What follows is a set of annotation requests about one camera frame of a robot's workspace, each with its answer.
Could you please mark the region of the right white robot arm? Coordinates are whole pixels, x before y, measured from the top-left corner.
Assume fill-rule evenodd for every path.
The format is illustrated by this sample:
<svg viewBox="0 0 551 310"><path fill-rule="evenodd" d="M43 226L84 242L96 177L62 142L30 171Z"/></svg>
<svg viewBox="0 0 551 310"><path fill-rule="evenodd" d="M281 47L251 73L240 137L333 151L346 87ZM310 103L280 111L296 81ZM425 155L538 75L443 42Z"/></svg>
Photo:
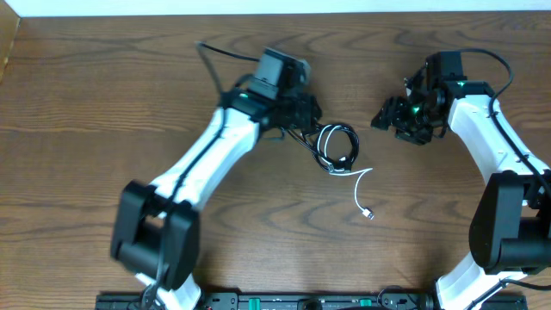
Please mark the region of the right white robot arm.
<svg viewBox="0 0 551 310"><path fill-rule="evenodd" d="M467 78L462 54L427 57L405 80L406 95L388 98L371 121L418 146L455 133L485 182L468 254L419 296L418 309L481 309L510 284L550 289L525 281L550 266L550 168L506 120L498 101L503 91Z"/></svg>

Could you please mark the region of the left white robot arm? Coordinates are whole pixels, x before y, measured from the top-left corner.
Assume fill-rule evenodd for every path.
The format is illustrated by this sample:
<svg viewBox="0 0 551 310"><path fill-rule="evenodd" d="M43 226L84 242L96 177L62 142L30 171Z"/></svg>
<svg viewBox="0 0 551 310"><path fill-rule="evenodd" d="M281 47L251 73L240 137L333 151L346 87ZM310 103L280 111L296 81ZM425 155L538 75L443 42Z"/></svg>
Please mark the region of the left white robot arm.
<svg viewBox="0 0 551 310"><path fill-rule="evenodd" d="M322 112L306 93L311 67L267 48L257 68L224 90L209 46L196 46L219 96L199 139L150 183L130 182L121 192L110 256L145 288L132 309L193 309L201 289L193 278L199 257L200 213L229 170L263 133L279 128L310 130Z"/></svg>

